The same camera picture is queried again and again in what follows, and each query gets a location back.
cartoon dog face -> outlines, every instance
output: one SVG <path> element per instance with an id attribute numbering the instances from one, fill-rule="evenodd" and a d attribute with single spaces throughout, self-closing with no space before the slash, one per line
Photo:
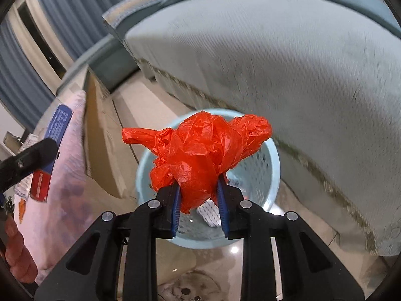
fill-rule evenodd
<path id="1" fill-rule="evenodd" d="M 160 293 L 165 301 L 225 301 L 220 286 L 206 273 L 188 272 Z"/>

human hand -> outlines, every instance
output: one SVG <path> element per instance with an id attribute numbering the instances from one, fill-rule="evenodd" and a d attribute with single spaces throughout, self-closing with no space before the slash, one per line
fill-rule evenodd
<path id="1" fill-rule="evenodd" d="M 5 221 L 5 232 L 9 237 L 5 257 L 10 265 L 10 272 L 21 283 L 33 283 L 38 275 L 38 268 L 24 246 L 24 237 L 11 216 Z"/>

metal screw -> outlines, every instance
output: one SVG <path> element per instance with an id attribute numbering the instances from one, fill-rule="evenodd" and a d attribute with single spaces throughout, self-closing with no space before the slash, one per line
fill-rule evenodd
<path id="1" fill-rule="evenodd" d="M 110 213 L 109 211 L 102 214 L 102 220 L 104 220 L 105 222 L 111 221 L 113 217 L 113 213 Z"/>
<path id="2" fill-rule="evenodd" d="M 157 208 L 159 206 L 160 206 L 160 201 L 159 200 L 153 199 L 153 200 L 148 202 L 148 207 L 149 208 Z"/>
<path id="3" fill-rule="evenodd" d="M 289 213 L 287 213 L 287 218 L 290 221 L 296 221 L 298 219 L 298 214 L 294 213 L 293 211 L 290 211 Z"/>
<path id="4" fill-rule="evenodd" d="M 249 200 L 242 200 L 239 205 L 242 208 L 251 208 L 252 207 L 252 203 Z"/>

crumpled plastic bag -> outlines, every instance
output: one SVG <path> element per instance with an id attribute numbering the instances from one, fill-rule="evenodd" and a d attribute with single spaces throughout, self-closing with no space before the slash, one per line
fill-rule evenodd
<path id="1" fill-rule="evenodd" d="M 218 176 L 258 151 L 271 137 L 271 126 L 256 115 L 226 122 L 202 111 L 177 130 L 124 128 L 122 136 L 125 143 L 144 145 L 158 156 L 150 172 L 153 189 L 157 192 L 176 180 L 182 193 L 181 212 L 189 214 L 209 198 L 217 204 Z"/>

curtain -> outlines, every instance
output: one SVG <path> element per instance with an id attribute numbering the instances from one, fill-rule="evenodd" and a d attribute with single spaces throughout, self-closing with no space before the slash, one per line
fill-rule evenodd
<path id="1" fill-rule="evenodd" d="M 74 60 L 107 35 L 102 14 L 120 1 L 39 0 L 57 37 Z"/>
<path id="2" fill-rule="evenodd" d="M 5 18 L 0 23 L 0 100 L 29 131 L 33 131 L 54 99 L 33 69 Z"/>

